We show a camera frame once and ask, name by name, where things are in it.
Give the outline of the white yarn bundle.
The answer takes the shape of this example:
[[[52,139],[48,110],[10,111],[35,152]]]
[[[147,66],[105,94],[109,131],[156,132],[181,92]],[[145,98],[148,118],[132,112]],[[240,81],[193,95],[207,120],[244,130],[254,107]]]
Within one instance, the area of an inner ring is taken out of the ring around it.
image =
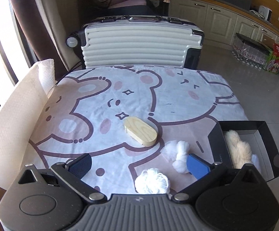
[[[135,179],[135,189],[140,194],[168,194],[170,181],[157,168],[149,168]]]

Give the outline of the oval wooden block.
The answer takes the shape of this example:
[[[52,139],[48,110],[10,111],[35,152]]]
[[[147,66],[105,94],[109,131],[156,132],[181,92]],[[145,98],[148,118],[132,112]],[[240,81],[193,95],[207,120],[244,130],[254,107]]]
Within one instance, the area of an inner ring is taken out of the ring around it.
[[[157,131],[138,117],[127,117],[124,120],[124,127],[126,133],[143,146],[153,146],[157,141]]]

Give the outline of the black open box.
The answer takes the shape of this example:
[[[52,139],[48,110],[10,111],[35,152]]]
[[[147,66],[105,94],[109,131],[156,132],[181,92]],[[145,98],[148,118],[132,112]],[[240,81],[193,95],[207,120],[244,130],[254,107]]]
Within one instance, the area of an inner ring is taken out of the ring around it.
[[[203,158],[221,162],[228,168],[253,164],[265,181],[279,177],[273,163],[279,154],[273,135],[265,121],[209,121]]]

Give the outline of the cream fluffy fur item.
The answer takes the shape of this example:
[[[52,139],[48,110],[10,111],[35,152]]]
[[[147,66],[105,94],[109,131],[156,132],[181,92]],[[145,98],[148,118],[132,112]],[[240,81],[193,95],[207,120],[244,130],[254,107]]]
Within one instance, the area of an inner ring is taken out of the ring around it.
[[[236,131],[229,130],[225,132],[224,137],[234,168],[241,169],[244,164],[252,163],[250,145],[242,141]]]

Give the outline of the bear print bed sheet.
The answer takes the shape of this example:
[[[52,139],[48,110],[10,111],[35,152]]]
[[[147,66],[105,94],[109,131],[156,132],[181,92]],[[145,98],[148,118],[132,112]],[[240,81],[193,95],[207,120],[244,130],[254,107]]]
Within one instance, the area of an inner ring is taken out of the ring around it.
[[[153,146],[143,146],[126,133],[129,116],[157,131]],[[89,153],[92,168],[83,181],[106,196],[135,194],[135,179],[149,168],[165,174],[171,193],[176,193],[195,178],[177,173],[161,154],[165,144],[186,141],[203,158],[209,121],[246,118],[218,74],[159,66],[75,71],[55,87],[42,109],[22,163],[49,168]]]

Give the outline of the white paper towel sheet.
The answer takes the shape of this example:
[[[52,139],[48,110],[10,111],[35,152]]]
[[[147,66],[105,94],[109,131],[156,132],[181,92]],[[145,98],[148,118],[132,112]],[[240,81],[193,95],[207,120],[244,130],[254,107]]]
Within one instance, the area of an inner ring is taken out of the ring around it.
[[[17,177],[28,141],[55,86],[54,60],[36,62],[0,108],[0,187]]]

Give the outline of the red green cereal box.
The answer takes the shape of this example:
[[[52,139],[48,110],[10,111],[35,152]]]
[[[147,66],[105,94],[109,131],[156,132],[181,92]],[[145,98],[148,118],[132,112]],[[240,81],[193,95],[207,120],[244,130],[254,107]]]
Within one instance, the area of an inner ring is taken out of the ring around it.
[[[277,43],[273,44],[273,49],[267,58],[266,71],[273,74],[278,74],[279,72],[279,44]]]

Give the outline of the pack of water bottles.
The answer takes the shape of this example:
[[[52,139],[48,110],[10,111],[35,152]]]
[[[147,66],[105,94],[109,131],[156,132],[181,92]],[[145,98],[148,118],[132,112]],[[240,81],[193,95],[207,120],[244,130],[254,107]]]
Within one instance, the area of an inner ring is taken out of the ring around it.
[[[263,44],[236,33],[232,47],[232,53],[237,60],[260,70],[266,68],[270,51]]]

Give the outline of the white ribbed suitcase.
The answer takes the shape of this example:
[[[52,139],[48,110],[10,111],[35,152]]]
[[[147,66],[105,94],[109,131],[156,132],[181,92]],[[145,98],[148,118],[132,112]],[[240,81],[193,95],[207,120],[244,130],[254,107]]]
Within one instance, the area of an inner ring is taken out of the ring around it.
[[[99,17],[70,34],[85,68],[113,65],[161,65],[196,69],[204,32],[194,23],[162,16]]]

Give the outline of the cream cabinet row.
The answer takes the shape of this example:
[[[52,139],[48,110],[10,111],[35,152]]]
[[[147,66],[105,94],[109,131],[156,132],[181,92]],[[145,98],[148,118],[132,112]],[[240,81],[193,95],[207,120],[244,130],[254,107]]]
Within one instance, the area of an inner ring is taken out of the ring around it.
[[[230,49],[235,33],[279,44],[279,30],[255,14],[217,0],[171,0],[169,16],[195,23],[205,33],[204,44]]]

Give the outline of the white small appliance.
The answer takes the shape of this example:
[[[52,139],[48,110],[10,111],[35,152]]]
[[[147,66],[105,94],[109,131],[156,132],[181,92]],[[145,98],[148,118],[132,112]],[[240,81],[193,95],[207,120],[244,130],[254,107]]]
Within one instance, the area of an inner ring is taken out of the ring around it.
[[[271,15],[272,15],[271,9],[269,9],[268,7],[265,7],[263,5],[260,5],[258,13],[264,17],[264,20],[270,21]]]

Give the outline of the brown curtain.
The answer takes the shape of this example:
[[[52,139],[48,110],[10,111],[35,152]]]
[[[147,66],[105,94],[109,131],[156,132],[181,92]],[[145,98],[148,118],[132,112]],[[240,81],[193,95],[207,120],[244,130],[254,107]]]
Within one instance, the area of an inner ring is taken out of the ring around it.
[[[55,78],[61,78],[67,69],[46,30],[35,0],[11,0],[11,4],[19,25],[37,58],[39,60],[53,59]]]

